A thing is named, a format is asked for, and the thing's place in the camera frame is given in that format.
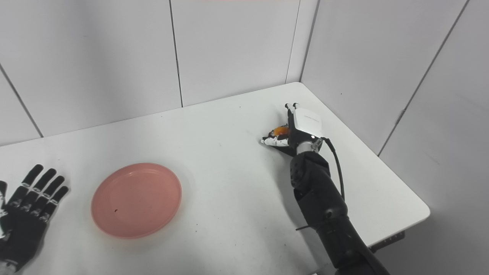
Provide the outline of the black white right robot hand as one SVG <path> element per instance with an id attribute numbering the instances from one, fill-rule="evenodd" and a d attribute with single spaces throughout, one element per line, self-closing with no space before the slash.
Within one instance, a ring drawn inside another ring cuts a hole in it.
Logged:
<path id="1" fill-rule="evenodd" d="M 274 128 L 260 142 L 294 157 L 303 152 L 319 153 L 322 143 L 322 120 L 319 115 L 298 103 L 286 103 L 287 123 Z"/>

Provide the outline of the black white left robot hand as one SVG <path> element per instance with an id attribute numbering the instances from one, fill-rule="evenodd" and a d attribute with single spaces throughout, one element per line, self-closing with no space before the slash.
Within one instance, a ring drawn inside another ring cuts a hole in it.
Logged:
<path id="1" fill-rule="evenodd" d="M 1 274 L 13 275 L 37 254 L 49 221 L 61 199 L 69 192 L 56 169 L 44 171 L 36 164 L 6 199 L 7 183 L 1 181 L 0 261 Z"/>

